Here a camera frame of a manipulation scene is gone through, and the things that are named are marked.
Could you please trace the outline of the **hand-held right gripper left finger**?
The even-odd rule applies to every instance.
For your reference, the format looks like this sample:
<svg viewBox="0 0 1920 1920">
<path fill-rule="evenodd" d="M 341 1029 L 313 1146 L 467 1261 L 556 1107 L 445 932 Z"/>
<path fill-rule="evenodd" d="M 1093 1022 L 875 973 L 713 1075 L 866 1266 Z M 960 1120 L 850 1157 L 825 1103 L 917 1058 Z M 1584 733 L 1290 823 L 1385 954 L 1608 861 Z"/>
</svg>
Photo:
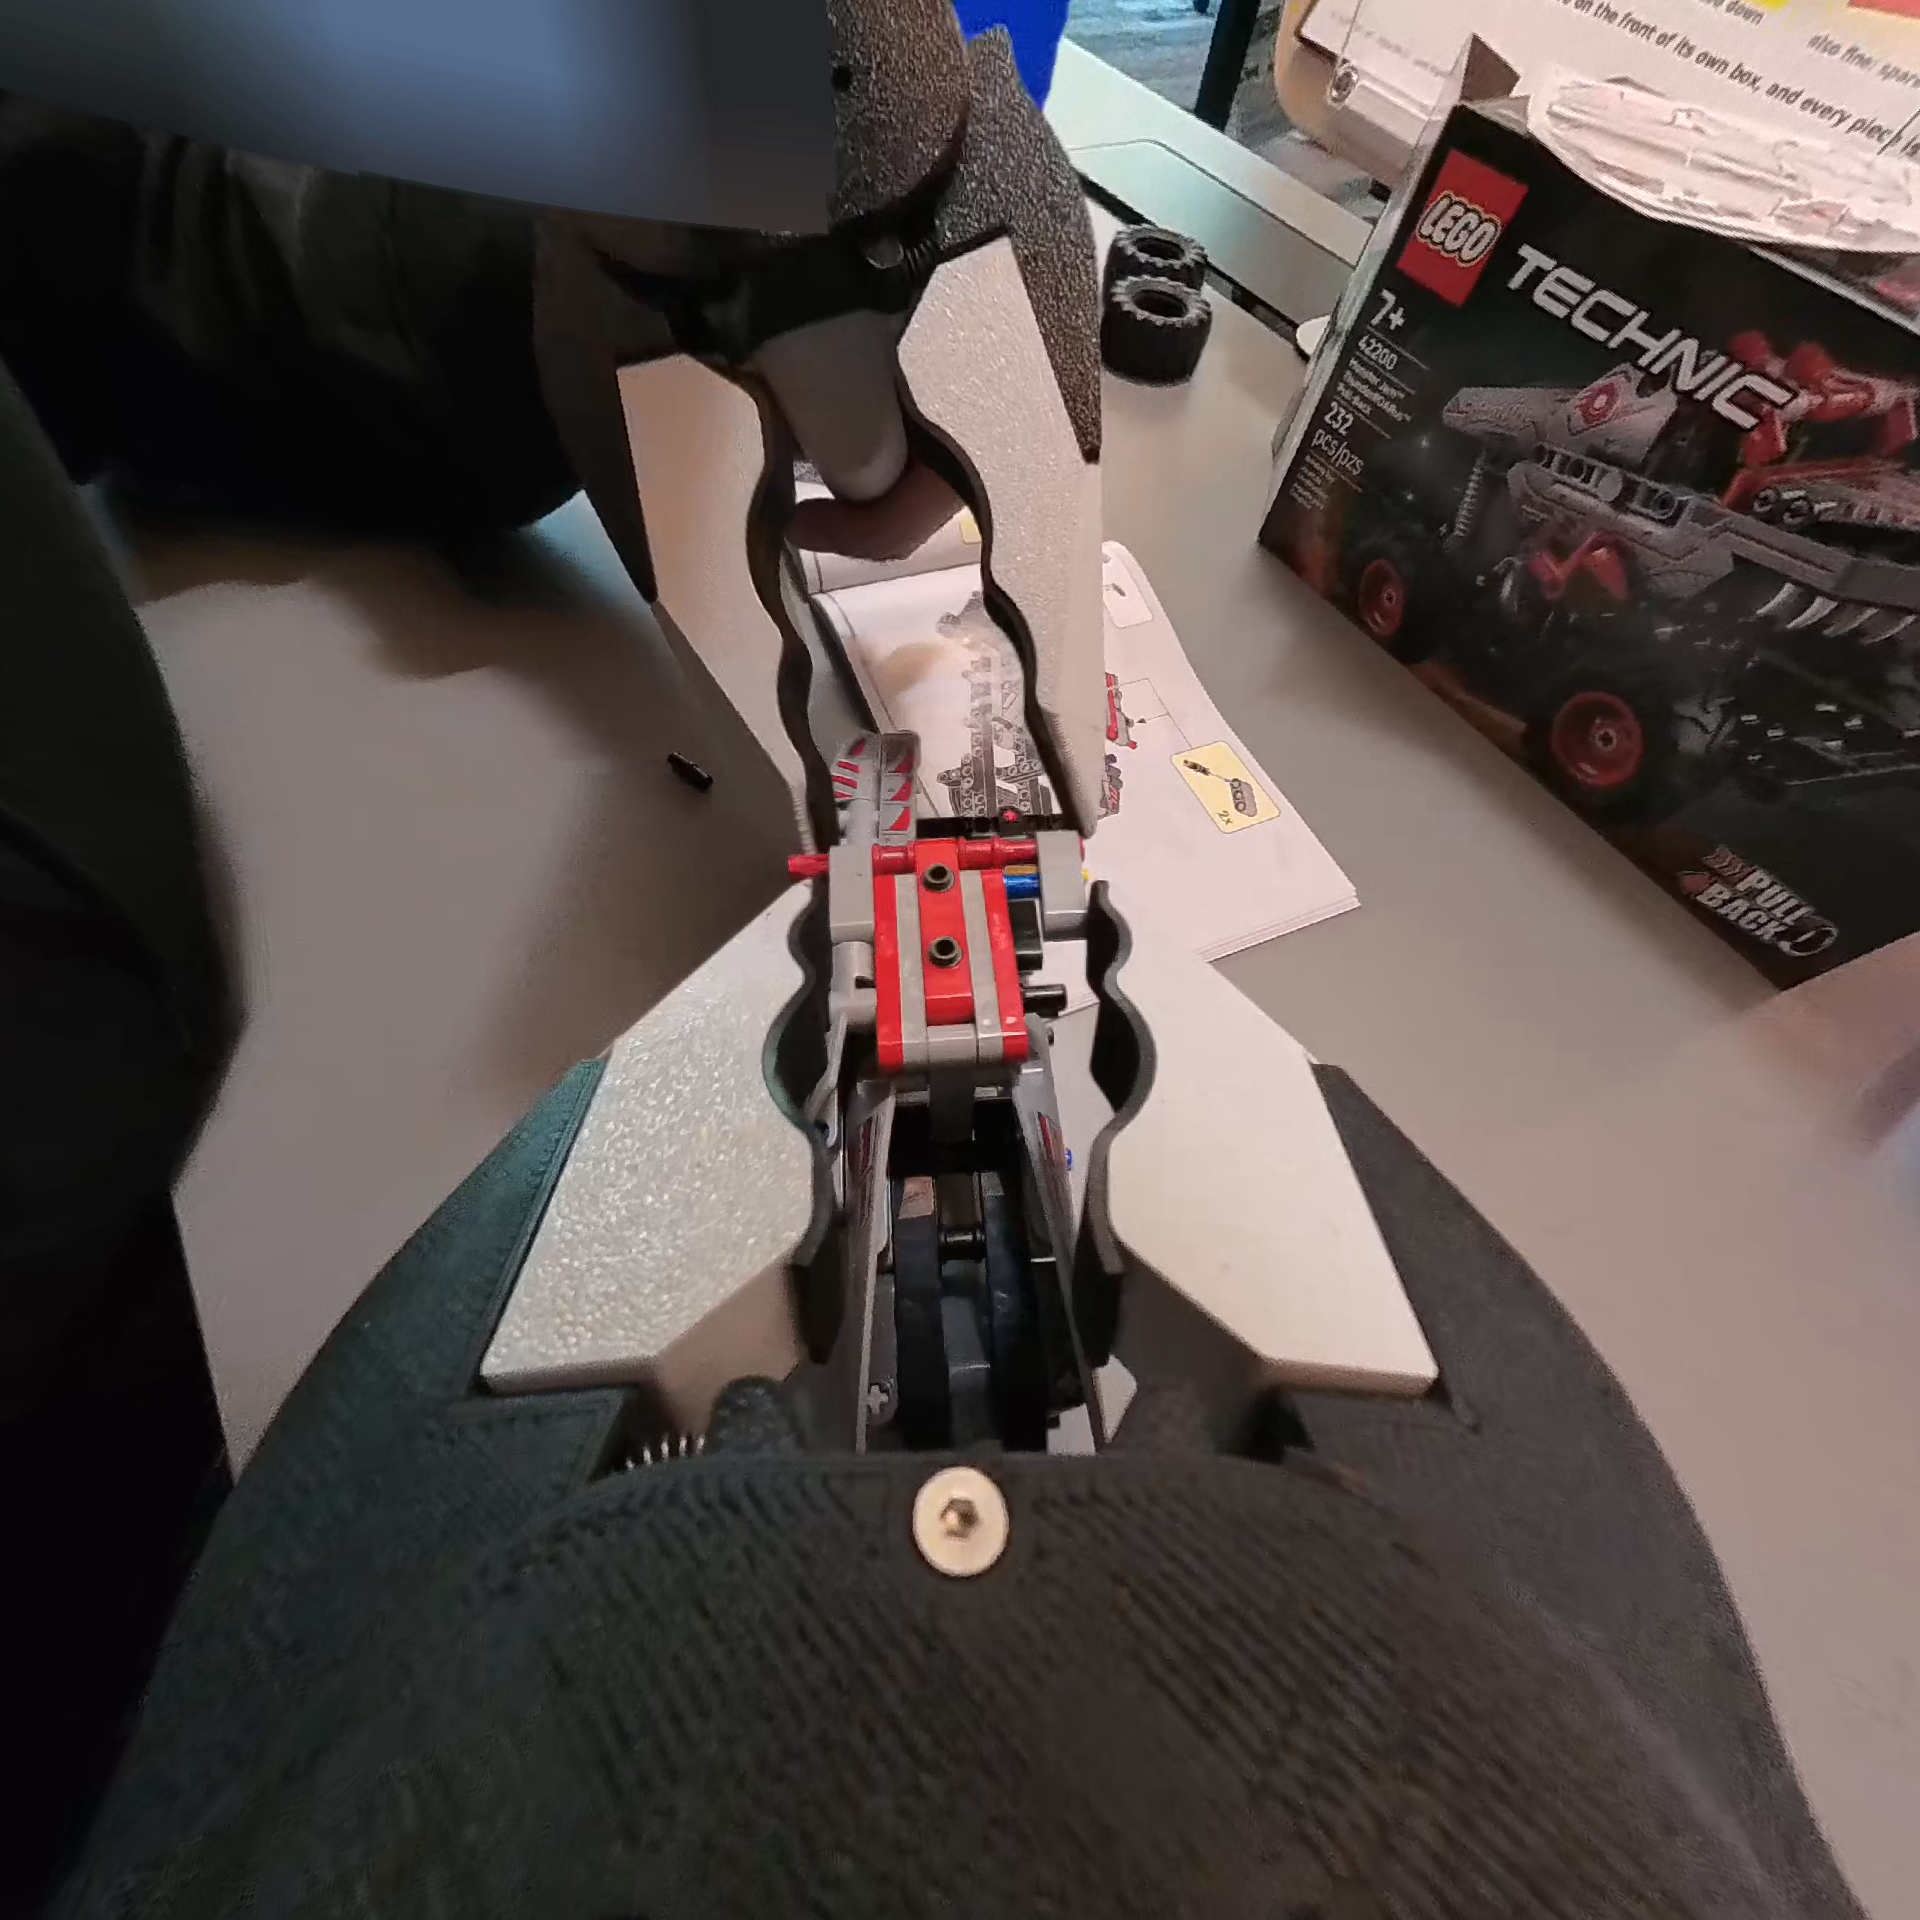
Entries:
<svg viewBox="0 0 1920 1920">
<path fill-rule="evenodd" d="M 648 1432 L 725 1384 L 837 1392 L 854 1310 L 830 1122 L 825 902 L 787 886 L 613 1044 L 481 1362 L 500 1396 L 624 1387 Z"/>
</svg>

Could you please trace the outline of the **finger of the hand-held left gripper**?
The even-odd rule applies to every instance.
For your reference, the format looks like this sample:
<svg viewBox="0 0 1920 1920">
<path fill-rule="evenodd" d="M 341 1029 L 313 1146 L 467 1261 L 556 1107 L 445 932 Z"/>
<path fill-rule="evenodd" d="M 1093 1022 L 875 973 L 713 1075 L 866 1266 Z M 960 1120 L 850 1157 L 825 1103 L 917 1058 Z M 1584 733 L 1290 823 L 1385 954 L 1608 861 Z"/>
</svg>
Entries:
<svg viewBox="0 0 1920 1920">
<path fill-rule="evenodd" d="M 813 660 L 789 589 L 779 516 L 793 506 L 782 428 L 762 392 L 693 359 L 618 372 L 657 610 L 779 772 L 801 850 L 833 840 L 811 731 Z"/>
<path fill-rule="evenodd" d="M 1011 238 L 932 269 L 898 371 L 908 411 L 970 491 L 982 594 L 1014 645 L 1024 726 L 1058 808 L 1093 832 L 1107 739 L 1099 466 L 1076 439 Z"/>
</svg>

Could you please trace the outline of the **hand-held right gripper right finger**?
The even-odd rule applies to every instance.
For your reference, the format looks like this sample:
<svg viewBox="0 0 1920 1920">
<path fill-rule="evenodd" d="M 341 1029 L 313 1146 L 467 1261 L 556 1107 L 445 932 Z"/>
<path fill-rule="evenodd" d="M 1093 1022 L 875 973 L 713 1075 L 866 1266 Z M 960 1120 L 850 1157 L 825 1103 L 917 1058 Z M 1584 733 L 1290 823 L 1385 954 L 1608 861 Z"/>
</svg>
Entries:
<svg viewBox="0 0 1920 1920">
<path fill-rule="evenodd" d="M 1272 1395 L 1417 1400 L 1442 1368 L 1309 1052 L 1209 962 L 1088 893 L 1073 1326 L 1099 1445 L 1152 1387 L 1236 1445 Z"/>
</svg>

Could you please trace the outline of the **grey red toy truck model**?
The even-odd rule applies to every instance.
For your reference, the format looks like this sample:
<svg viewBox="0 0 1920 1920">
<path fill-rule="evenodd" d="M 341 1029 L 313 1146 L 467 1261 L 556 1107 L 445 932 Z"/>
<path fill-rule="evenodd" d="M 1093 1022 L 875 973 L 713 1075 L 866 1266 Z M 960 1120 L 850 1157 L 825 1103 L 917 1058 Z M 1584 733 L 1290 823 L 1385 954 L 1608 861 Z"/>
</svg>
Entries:
<svg viewBox="0 0 1920 1920">
<path fill-rule="evenodd" d="M 822 960 L 802 1107 L 833 1196 L 802 1292 L 820 1421 L 858 1453 L 1102 1452 L 1053 1079 L 1068 990 L 1042 975 L 1050 909 L 1085 923 L 1082 845 L 1011 808 L 928 812 L 913 733 L 853 733 L 827 774 L 833 838 L 789 864 Z"/>
</svg>

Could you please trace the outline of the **person's left forearm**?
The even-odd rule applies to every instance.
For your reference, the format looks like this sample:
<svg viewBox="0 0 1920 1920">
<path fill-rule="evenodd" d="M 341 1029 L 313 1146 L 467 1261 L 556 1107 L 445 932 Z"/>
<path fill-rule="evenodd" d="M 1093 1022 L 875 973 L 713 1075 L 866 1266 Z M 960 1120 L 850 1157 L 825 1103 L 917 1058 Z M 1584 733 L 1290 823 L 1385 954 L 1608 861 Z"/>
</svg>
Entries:
<svg viewBox="0 0 1920 1920">
<path fill-rule="evenodd" d="M 8 92 L 2 357 L 66 475 L 180 509 L 482 538 L 584 482 L 537 214 Z"/>
</svg>

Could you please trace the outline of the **pale adjoining desk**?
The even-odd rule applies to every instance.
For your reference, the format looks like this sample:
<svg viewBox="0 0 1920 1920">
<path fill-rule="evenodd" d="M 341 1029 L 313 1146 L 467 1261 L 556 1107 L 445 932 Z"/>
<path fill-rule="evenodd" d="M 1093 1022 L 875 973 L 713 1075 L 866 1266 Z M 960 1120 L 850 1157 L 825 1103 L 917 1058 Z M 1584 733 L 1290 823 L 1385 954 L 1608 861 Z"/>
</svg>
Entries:
<svg viewBox="0 0 1920 1920">
<path fill-rule="evenodd" d="M 1286 324 L 1331 318 L 1372 227 L 1065 39 L 1048 119 L 1088 195 L 1195 239 L 1243 301 Z"/>
</svg>

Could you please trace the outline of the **grey desk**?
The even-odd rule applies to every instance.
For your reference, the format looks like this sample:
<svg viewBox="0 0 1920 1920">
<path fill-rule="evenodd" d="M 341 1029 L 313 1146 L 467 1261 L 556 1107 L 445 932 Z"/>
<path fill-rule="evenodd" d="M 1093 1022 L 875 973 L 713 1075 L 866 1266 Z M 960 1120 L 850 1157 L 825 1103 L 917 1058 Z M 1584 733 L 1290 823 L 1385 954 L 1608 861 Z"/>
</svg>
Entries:
<svg viewBox="0 0 1920 1920">
<path fill-rule="evenodd" d="M 1548 1283 L 1708 1530 L 1809 1800 L 1915 1915 L 1915 947 L 1770 994 L 1258 547 L 1298 355 L 1108 379 L 1107 531 L 1361 909 L 1227 960 Z M 121 519 L 242 1030 L 179 1186 L 229 1453 L 577 1061 L 758 912 L 778 789 L 584 503 L 435 552 Z M 673 774 L 682 751 L 712 790 Z"/>
</svg>

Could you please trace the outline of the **person's left hand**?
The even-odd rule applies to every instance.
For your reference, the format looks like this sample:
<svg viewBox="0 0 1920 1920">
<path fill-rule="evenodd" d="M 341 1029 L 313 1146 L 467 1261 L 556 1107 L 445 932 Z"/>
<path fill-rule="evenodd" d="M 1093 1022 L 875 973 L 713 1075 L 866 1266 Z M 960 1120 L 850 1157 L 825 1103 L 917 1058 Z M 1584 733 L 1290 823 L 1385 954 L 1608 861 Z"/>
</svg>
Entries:
<svg viewBox="0 0 1920 1920">
<path fill-rule="evenodd" d="M 896 562 L 938 538 L 965 508 L 968 500 L 938 471 L 908 456 L 894 485 L 875 495 L 827 491 L 798 498 L 787 540 L 806 552 Z"/>
</svg>

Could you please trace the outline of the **blue plastic storage bin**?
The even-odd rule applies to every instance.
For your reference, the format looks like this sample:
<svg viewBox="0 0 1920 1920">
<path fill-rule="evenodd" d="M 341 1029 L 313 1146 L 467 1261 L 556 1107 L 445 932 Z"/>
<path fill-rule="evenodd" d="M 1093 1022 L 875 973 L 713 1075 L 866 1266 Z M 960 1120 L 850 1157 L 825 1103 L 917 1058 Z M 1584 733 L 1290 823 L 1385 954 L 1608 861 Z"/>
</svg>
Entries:
<svg viewBox="0 0 1920 1920">
<path fill-rule="evenodd" d="M 970 42 L 987 31 L 1008 34 L 1019 80 L 1040 108 L 1050 99 L 1070 6 L 1068 0 L 953 2 L 956 19 Z"/>
</svg>

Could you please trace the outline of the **dark background table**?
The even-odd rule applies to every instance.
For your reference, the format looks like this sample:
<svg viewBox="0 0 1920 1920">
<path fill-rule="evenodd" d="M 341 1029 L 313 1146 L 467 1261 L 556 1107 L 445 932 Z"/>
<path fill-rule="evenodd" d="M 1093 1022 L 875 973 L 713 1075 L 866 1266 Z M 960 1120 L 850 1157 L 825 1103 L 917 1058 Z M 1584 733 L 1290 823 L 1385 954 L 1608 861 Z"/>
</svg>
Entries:
<svg viewBox="0 0 1920 1920">
<path fill-rule="evenodd" d="M 1242 71 L 1258 42 L 1265 2 L 1193 2 L 1193 11 L 1211 19 L 1208 59 L 1190 111 L 1214 131 L 1226 131 L 1242 84 Z"/>
</svg>

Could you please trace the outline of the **white instruction booklet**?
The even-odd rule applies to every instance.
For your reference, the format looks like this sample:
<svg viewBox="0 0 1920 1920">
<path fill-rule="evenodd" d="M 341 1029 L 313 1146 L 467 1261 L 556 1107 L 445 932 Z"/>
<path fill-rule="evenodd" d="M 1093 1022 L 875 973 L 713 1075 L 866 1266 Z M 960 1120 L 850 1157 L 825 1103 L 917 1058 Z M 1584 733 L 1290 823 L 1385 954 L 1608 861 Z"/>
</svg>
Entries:
<svg viewBox="0 0 1920 1920">
<path fill-rule="evenodd" d="M 813 613 L 881 731 L 918 739 L 926 812 L 1053 808 L 1013 645 L 985 610 L 970 512 L 910 557 L 801 552 Z M 1214 707 L 1131 551 L 1102 549 L 1102 819 L 1088 845 L 1131 926 L 1219 960 L 1357 893 Z"/>
</svg>

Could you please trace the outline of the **printed instruction sheet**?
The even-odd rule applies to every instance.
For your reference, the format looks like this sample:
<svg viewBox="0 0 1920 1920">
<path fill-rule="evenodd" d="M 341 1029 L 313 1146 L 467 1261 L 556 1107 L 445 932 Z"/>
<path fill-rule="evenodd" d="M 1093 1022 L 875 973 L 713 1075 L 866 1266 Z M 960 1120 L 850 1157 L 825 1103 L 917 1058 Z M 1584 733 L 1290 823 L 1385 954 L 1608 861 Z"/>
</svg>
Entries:
<svg viewBox="0 0 1920 1920">
<path fill-rule="evenodd" d="M 1433 104 L 1476 39 L 1517 88 L 1566 69 L 1917 155 L 1915 2 L 1309 5 L 1304 36 L 1403 104 Z"/>
</svg>

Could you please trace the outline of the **black toy set box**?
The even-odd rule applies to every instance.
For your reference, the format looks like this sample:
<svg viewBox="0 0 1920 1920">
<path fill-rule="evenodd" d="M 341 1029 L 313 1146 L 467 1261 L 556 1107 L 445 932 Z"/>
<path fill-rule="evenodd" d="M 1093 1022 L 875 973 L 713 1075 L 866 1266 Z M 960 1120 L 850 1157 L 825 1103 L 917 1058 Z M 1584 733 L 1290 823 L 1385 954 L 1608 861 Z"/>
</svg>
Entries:
<svg viewBox="0 0 1920 1920">
<path fill-rule="evenodd" d="M 1260 544 L 1777 988 L 1917 927 L 1915 253 L 1654 221 L 1452 104 Z"/>
</svg>

